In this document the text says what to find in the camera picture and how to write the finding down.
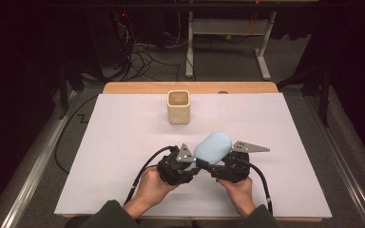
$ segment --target white table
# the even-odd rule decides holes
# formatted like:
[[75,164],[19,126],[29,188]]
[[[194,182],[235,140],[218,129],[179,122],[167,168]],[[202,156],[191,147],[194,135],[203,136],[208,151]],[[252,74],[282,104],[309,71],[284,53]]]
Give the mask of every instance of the white table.
[[[233,143],[240,140],[271,148],[268,153],[251,154],[250,160],[268,181],[277,219],[332,216],[279,93],[191,94],[191,122],[184,125],[168,123],[165,93],[100,95],[55,214],[94,214],[113,199],[123,204],[140,168],[157,150],[186,143],[194,151],[210,133],[220,130]],[[255,204],[264,204],[259,177],[254,171],[250,177]],[[203,170],[144,214],[179,219],[238,216],[225,190]]]

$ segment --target paper cup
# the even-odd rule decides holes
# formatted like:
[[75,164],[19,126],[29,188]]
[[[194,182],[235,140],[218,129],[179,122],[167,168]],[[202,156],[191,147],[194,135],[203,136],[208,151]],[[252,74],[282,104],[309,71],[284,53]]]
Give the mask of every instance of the paper cup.
[[188,124],[190,120],[190,105],[188,91],[169,91],[167,93],[168,121],[171,124]]

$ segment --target person's left hand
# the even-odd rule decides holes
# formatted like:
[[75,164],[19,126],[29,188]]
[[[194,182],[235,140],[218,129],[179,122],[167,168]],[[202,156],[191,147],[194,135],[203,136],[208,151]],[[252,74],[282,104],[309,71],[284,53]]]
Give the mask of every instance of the person's left hand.
[[162,181],[156,167],[146,169],[141,176],[138,191],[124,209],[132,216],[138,218],[151,207],[159,204],[165,196],[178,185],[169,185]]

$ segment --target light blue object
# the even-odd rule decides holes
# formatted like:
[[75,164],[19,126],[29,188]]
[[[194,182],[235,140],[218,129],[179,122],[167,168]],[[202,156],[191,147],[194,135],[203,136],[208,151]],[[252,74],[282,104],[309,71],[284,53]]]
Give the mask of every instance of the light blue object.
[[[210,134],[195,148],[194,158],[207,161],[210,164],[216,164],[230,152],[231,148],[232,141],[230,137],[222,131],[217,131]],[[189,171],[195,167],[197,165],[192,162],[185,171]]]

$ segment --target cable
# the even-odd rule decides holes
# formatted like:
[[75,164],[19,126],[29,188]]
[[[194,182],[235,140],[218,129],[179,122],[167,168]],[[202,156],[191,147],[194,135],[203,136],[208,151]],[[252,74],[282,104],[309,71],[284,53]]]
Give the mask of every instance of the cable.
[[128,31],[128,28],[126,28],[126,26],[124,26],[123,24],[121,23],[117,23],[117,26],[118,26],[118,33],[119,33],[119,36],[120,36],[120,40],[123,41],[124,39],[124,36],[125,36],[125,40],[124,40],[124,44],[123,44],[123,47],[125,47],[127,44],[128,44],[128,41],[129,41],[129,31]]
[[177,44],[180,42],[180,36],[181,36],[181,33],[182,33],[182,23],[181,23],[181,16],[180,16],[179,11],[177,11],[177,15],[178,15],[178,18],[179,18],[179,36],[177,38],[176,44],[174,44],[174,46],[172,46],[173,48],[176,47]]
[[258,13],[255,11],[251,14],[250,21],[247,26],[248,35],[252,35],[255,29],[255,24],[257,22]]
[[149,160],[147,160],[147,162],[144,164],[144,166],[142,167],[142,169],[139,171],[138,176],[133,181],[132,186],[131,186],[131,189],[129,190],[129,194],[128,194],[128,197],[125,200],[124,205],[126,205],[132,199],[132,196],[133,196],[133,194],[135,192],[136,187],[138,186],[138,182],[139,182],[139,179],[141,178],[142,173],[145,171],[146,168],[148,168],[147,166],[152,162],[152,160],[154,158],[156,158],[156,156],[158,156],[160,153],[164,152],[165,150],[170,150],[171,151],[171,149],[174,149],[175,147],[176,146],[171,146],[171,145],[166,146],[166,147],[160,149],[154,155],[152,155],[152,157],[150,157]]
[[194,77],[194,82],[197,82],[197,74],[195,73],[194,66],[189,61],[188,57],[185,57],[185,59],[186,59],[186,62],[188,62],[188,64],[191,65],[191,67],[192,67],[192,76]]
[[[125,75],[131,68],[131,65],[128,61],[125,62],[125,64],[123,65],[123,67],[121,69],[119,69],[117,72],[115,72],[113,75],[109,76],[109,77],[105,77],[107,80],[109,80],[110,82],[114,82],[115,79],[122,77],[123,75]],[[98,80],[98,79],[91,79],[86,77],[85,75],[82,75],[82,79],[85,82],[88,83],[106,83],[103,82],[103,80]]]
[[182,43],[182,44],[180,44],[180,45],[177,45],[177,46],[165,47],[165,48],[179,48],[179,47],[183,47],[183,46],[185,46],[186,44],[188,44],[188,41],[185,41],[184,43]]
[[268,184],[266,183],[265,176],[263,176],[260,169],[258,169],[254,164],[252,164],[248,161],[245,161],[245,160],[239,160],[239,161],[249,164],[251,166],[251,168],[253,168],[258,173],[260,180],[262,181],[263,190],[265,191],[266,202],[268,203],[268,211],[271,213],[271,215],[274,215],[273,210],[272,210],[271,196],[269,195]]
[[133,46],[142,46],[142,47],[156,47],[155,45],[150,45],[150,44],[143,44],[143,43],[138,43],[136,45]]
[[179,70],[180,70],[180,65],[179,64],[166,64],[166,63],[163,63],[163,62],[160,62],[158,60],[156,60],[155,58],[153,58],[153,56],[150,54],[150,50],[149,48],[147,48],[147,55],[150,56],[150,58],[153,60],[153,62],[156,62],[158,64],[161,64],[161,65],[165,65],[165,66],[173,66],[173,67],[177,67],[177,71],[176,71],[176,81],[178,81],[178,77],[179,77]]
[[59,137],[58,137],[58,141],[57,141],[57,143],[55,144],[55,149],[54,149],[54,159],[55,159],[55,163],[58,165],[58,167],[62,170],[62,171],[64,171],[64,173],[66,173],[67,175],[69,175],[69,171],[67,171],[65,168],[64,168],[64,166],[62,166],[61,165],[61,163],[59,163],[59,161],[58,161],[58,145],[59,145],[59,143],[60,143],[60,141],[62,140],[62,137],[63,137],[63,135],[64,135],[64,132],[65,132],[65,130],[67,129],[67,126],[69,125],[69,123],[70,123],[70,121],[72,120],[72,118],[76,115],[76,113],[83,107],[83,106],[85,106],[88,102],[90,102],[91,100],[93,100],[94,98],[96,98],[96,97],[98,97],[99,96],[99,94],[97,94],[97,95],[94,95],[93,97],[91,97],[91,98],[89,98],[89,99],[87,99],[87,101],[85,101],[84,103],[82,103],[77,109],[76,109],[76,111],[74,111],[73,112],[73,114],[69,117],[69,119],[67,120],[67,123],[65,124],[65,126],[64,126],[64,128],[63,128],[63,130],[62,130],[62,132],[61,132],[61,134],[59,135]]
[[[141,68],[138,70],[138,69],[136,69],[136,68],[134,68],[133,67],[133,69],[135,69],[136,71],[138,71],[134,76],[132,76],[132,77],[129,77],[129,78],[125,78],[125,80],[126,81],[130,81],[130,80],[132,80],[132,79],[135,79],[135,78],[138,78],[138,77],[141,77],[142,75],[144,75],[145,73],[147,73],[147,71],[150,69],[150,64],[151,64],[151,61],[149,61],[149,60],[147,60],[147,59],[145,59],[140,53],[135,53],[136,55],[139,55],[141,58],[141,60],[142,60],[142,62],[143,62],[143,65],[141,66]],[[143,73],[141,73],[141,71],[145,68],[145,67],[148,67],[147,69],[146,69],[146,71],[145,72],[143,72]]]
[[129,20],[128,14],[126,14],[126,12],[124,12],[124,14],[125,14],[126,19],[128,20],[129,27],[131,28],[131,35],[132,35],[133,42],[136,45],[135,34],[134,34],[134,31],[133,31],[133,28],[132,28],[131,21]]

